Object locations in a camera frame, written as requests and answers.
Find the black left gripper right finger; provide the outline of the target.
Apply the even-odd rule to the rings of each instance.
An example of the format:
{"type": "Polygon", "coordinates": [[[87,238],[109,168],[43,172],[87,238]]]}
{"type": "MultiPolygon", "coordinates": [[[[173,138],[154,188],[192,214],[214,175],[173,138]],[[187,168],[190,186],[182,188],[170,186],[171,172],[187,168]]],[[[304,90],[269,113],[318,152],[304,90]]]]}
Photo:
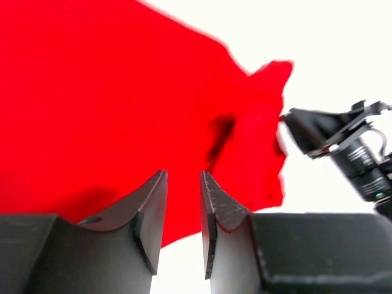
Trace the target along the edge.
{"type": "Polygon", "coordinates": [[[253,213],[200,175],[212,293],[390,293],[391,222],[378,214],[253,213]]]}

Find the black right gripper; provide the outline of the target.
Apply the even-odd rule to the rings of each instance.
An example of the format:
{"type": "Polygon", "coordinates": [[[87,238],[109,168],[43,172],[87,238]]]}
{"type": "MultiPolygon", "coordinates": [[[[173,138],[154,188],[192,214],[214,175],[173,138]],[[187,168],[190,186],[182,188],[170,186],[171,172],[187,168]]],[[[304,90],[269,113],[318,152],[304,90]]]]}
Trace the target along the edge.
{"type": "Polygon", "coordinates": [[[391,159],[376,161],[360,138],[373,130],[366,119],[391,110],[383,102],[365,106],[358,102],[345,113],[328,113],[292,108],[281,117],[300,151],[312,159],[328,156],[339,167],[355,190],[374,209],[391,219],[391,159]]]}

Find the red t shirt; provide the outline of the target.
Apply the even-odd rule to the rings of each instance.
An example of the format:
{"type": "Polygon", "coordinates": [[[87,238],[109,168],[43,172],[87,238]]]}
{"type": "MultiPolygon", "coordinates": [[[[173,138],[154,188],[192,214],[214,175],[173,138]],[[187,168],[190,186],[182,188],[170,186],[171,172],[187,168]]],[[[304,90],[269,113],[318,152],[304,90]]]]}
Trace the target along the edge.
{"type": "Polygon", "coordinates": [[[168,172],[162,243],[200,230],[200,173],[280,206],[290,61],[245,74],[137,1],[1,2],[1,212],[78,222],[168,172]]]}

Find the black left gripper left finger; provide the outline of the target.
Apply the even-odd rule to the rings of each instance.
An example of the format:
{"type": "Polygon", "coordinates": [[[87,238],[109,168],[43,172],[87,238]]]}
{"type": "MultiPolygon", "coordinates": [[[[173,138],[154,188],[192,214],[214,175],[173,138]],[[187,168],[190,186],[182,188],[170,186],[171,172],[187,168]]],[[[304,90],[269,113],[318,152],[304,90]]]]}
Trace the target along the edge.
{"type": "Polygon", "coordinates": [[[78,224],[50,214],[3,214],[1,292],[149,293],[167,191],[161,170],[78,224]]]}

